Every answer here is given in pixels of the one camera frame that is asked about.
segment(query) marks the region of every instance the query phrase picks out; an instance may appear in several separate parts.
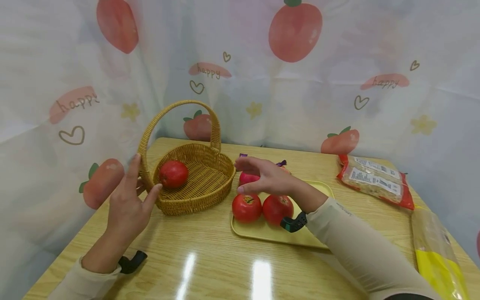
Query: beige sleeve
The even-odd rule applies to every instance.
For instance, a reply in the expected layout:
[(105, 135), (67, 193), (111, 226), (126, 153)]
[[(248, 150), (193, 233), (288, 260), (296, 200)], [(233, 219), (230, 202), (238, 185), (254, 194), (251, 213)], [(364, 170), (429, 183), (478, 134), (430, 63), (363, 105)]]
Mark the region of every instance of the beige sleeve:
[(335, 199), (307, 215), (307, 228), (327, 245), (371, 300), (412, 293), (441, 300), (402, 253)]
[(48, 296), (49, 300), (99, 300), (117, 280), (120, 265), (110, 274), (97, 274), (82, 268), (80, 258), (65, 278)]

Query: hand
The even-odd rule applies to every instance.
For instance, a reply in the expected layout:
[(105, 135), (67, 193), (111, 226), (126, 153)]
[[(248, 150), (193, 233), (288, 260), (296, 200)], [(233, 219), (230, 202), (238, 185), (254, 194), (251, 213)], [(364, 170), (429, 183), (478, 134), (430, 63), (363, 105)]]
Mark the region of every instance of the hand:
[(279, 166), (266, 159), (242, 156), (235, 161), (235, 168), (246, 174), (260, 176), (255, 182), (239, 186), (239, 194), (258, 194), (265, 192), (274, 195), (291, 196), (299, 179), (288, 174)]
[(239, 194), (265, 192), (290, 196), (307, 214), (317, 210), (328, 199), (321, 191), (286, 173), (269, 160), (242, 156), (235, 161), (235, 168), (247, 174), (260, 176), (260, 179), (255, 182), (239, 186), (237, 189)]
[(162, 185), (154, 186), (142, 202), (138, 198), (144, 191), (138, 180), (139, 165), (140, 155), (136, 154), (110, 196), (107, 229), (83, 257), (84, 269), (100, 274), (113, 272), (133, 240), (146, 228)]
[(157, 184), (142, 202), (137, 196), (139, 192), (143, 191), (143, 186), (138, 183), (139, 166), (140, 155), (136, 154), (127, 173), (110, 196), (105, 233), (121, 237), (127, 244), (130, 244), (146, 228), (155, 201), (162, 189), (162, 185)]

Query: packaged noodles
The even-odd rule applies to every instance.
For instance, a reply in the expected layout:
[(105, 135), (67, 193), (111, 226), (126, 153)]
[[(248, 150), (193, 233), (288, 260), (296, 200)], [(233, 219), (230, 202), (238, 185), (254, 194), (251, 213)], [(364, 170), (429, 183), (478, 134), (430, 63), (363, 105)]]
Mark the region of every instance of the packaged noodles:
[(412, 214), (413, 244), (419, 273), (446, 300), (468, 300), (467, 287), (447, 232), (426, 209)]
[(343, 165), (337, 175), (345, 185), (395, 205), (413, 210), (405, 174), (364, 158), (339, 155)]

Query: white curtain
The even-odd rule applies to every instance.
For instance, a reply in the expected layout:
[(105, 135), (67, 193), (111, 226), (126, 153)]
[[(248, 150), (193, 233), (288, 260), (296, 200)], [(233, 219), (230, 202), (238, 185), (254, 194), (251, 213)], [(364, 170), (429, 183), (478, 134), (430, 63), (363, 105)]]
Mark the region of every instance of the white curtain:
[[(214, 109), (225, 143), (391, 160), (480, 265), (479, 2), (285, 2), (0, 0), (0, 298), (182, 99)], [(206, 113), (176, 108), (155, 137), (207, 139)]]

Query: yellow bag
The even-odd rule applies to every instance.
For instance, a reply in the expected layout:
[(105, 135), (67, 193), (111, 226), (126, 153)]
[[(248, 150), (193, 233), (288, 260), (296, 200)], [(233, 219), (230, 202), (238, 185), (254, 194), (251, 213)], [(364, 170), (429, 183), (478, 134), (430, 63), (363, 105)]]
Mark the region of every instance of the yellow bag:
[(417, 208), (412, 214), (419, 273), (445, 300), (469, 300), (465, 279), (437, 215)]

